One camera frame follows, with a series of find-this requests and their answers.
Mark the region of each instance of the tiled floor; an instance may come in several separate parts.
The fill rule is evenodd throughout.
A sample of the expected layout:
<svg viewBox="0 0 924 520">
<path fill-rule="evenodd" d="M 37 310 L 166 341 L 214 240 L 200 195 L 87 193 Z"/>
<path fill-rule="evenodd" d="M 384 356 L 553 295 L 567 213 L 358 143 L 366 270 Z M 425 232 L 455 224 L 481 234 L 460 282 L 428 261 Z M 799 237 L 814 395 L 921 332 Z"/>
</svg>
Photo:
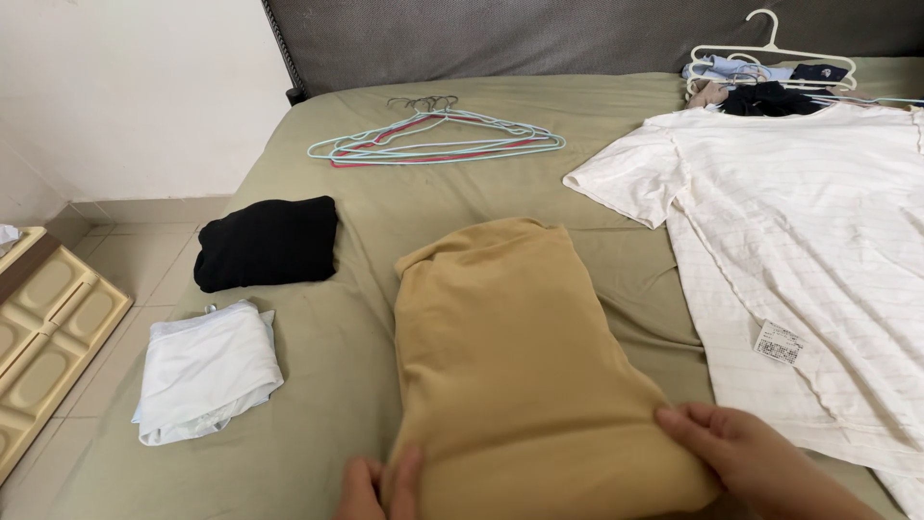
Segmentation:
<svg viewBox="0 0 924 520">
<path fill-rule="evenodd" d="M 53 418 L 0 487 L 0 518 L 43 520 L 96 429 L 122 377 L 186 289 L 199 253 L 190 224 L 117 224 L 94 228 L 74 253 L 135 298 Z"/>
</svg>

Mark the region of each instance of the beige plastic tray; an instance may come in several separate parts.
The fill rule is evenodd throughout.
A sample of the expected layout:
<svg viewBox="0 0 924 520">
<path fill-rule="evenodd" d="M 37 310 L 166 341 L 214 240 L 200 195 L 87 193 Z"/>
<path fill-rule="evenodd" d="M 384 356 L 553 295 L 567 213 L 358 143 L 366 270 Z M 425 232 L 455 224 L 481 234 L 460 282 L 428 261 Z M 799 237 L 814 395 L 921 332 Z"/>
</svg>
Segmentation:
<svg viewBox="0 0 924 520">
<path fill-rule="evenodd" d="M 26 231 L 0 272 L 44 233 Z M 0 482 L 131 303 L 62 246 L 0 305 Z"/>
</svg>

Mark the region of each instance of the hand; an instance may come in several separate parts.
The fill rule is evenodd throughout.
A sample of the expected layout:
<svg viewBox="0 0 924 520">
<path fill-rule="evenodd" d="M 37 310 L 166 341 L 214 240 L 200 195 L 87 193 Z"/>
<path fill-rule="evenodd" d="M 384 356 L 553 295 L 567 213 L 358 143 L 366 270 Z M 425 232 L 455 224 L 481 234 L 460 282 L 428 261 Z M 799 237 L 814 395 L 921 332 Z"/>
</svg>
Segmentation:
<svg viewBox="0 0 924 520">
<path fill-rule="evenodd" d="M 655 421 L 765 520 L 881 520 L 754 415 L 688 402 L 657 410 Z"/>
<path fill-rule="evenodd" d="M 416 520 L 417 483 L 423 457 L 418 448 L 409 448 L 398 462 L 395 495 L 386 516 L 376 496 L 382 480 L 382 463 L 353 457 L 344 467 L 340 503 L 331 520 Z"/>
</svg>

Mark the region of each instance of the white plastic hanger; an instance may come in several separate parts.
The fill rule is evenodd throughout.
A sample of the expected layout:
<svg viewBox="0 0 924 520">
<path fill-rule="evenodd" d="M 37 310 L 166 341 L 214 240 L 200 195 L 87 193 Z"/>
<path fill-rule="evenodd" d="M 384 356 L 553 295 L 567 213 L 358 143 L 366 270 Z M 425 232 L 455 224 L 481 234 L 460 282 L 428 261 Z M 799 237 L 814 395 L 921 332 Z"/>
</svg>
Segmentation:
<svg viewBox="0 0 924 520">
<path fill-rule="evenodd" d="M 697 58 L 696 54 L 698 51 L 701 51 L 701 50 L 710 50 L 710 51 L 731 50 L 731 51 L 750 51 L 750 52 L 757 51 L 757 52 L 776 53 L 776 54 L 789 55 L 789 56 L 804 56 L 804 57 L 818 58 L 818 59 L 824 59 L 824 60 L 829 60 L 829 61 L 830 60 L 842 61 L 842 62 L 845 62 L 848 65 L 848 67 L 845 67 L 847 68 L 846 76 L 844 76 L 844 78 L 840 81 L 780 80 L 780 84 L 782 84 L 785 88 L 788 88 L 788 89 L 805 89 L 805 90 L 819 89 L 819 88 L 825 88 L 825 87 L 830 87 L 830 86 L 839 86 L 844 90 L 851 90 L 851 91 L 857 88 L 857 80 L 854 79 L 854 72 L 857 71 L 857 64 L 854 63 L 854 60 L 848 57 L 844 57 L 844 56 L 819 55 L 815 53 L 805 53 L 802 51 L 789 51 L 789 50 L 781 49 L 776 46 L 776 30 L 779 29 L 780 20 L 776 17 L 776 14 L 773 13 L 773 11 L 771 11 L 770 9 L 753 10 L 748 15 L 748 17 L 745 18 L 745 21 L 750 20 L 751 18 L 754 17 L 754 15 L 758 13 L 764 13 L 765 15 L 768 15 L 773 20 L 773 30 L 770 33 L 770 42 L 762 47 L 748 47 L 748 46 L 742 47 L 742 46 L 737 46 L 737 45 L 697 45 L 696 47 L 693 48 L 692 51 L 690 51 L 690 57 L 692 58 L 692 61 L 690 62 L 690 67 L 689 67 L 690 77 L 687 79 L 687 92 L 688 93 L 690 94 L 694 93 L 693 92 L 693 82 L 696 80 L 702 80 L 702 79 L 711 80 L 713 82 L 721 83 L 725 85 L 733 85 L 733 84 L 753 85 L 754 83 L 757 82 L 757 79 L 753 75 L 747 75 L 747 74 L 736 75 L 731 80 L 717 80 L 715 78 L 710 78 L 708 76 L 703 76 L 702 74 L 696 73 L 693 67 L 694 65 L 705 65 L 705 66 L 712 65 L 712 62 Z M 734 52 L 728 55 L 728 59 L 734 59 L 736 57 L 744 57 L 750 60 L 751 63 L 754 63 L 756 65 L 761 65 L 761 63 L 759 62 L 757 58 L 755 58 L 754 56 L 742 53 L 742 52 Z"/>
</svg>

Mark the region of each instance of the shirt sleeve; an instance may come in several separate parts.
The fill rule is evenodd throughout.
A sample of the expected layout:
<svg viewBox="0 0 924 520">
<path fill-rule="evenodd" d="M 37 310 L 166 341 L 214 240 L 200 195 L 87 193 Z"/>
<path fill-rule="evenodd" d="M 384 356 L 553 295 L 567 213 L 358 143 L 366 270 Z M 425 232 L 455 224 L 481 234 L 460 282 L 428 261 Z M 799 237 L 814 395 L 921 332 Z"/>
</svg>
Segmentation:
<svg viewBox="0 0 924 520">
<path fill-rule="evenodd" d="M 562 180 L 626 217 L 655 229 L 689 184 L 668 129 L 645 125 L 612 142 Z"/>
</svg>

